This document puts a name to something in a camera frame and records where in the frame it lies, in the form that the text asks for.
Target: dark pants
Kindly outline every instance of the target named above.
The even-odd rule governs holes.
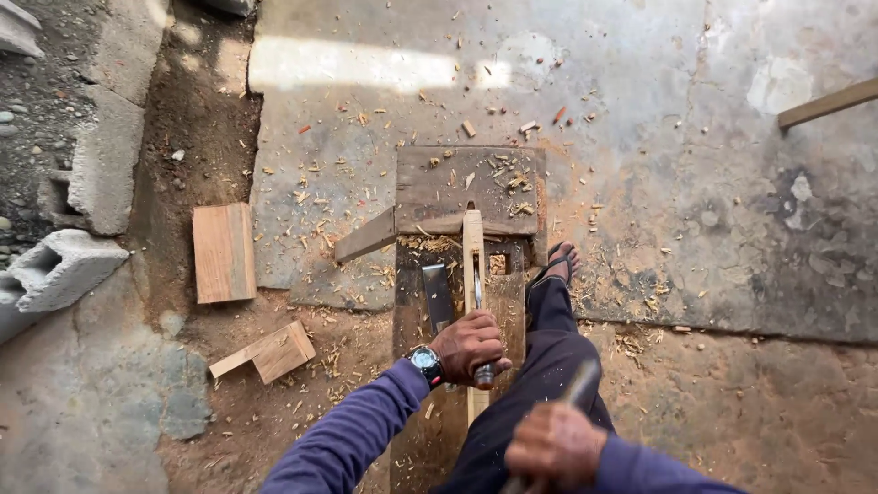
[[[503,397],[472,422],[448,481],[432,489],[434,494],[498,492],[508,478],[503,455],[518,422],[536,402],[560,398],[583,361],[600,362],[597,349],[577,330],[562,280],[539,281],[526,304],[530,324],[522,370]],[[614,431],[597,382],[579,405],[594,424]]]

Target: pebble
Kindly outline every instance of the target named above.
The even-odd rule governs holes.
[[[14,125],[0,125],[0,137],[12,137],[18,134],[18,127]]]

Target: purple long sleeve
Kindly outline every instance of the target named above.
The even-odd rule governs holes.
[[[601,453],[596,485],[614,494],[721,494],[742,490],[713,480],[651,448],[610,434]]]
[[[351,492],[429,392],[421,371],[408,359],[397,360],[302,434],[260,492]]]

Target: watch face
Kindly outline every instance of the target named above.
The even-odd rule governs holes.
[[[419,348],[412,353],[412,363],[422,369],[431,368],[436,364],[436,355],[429,348]]]

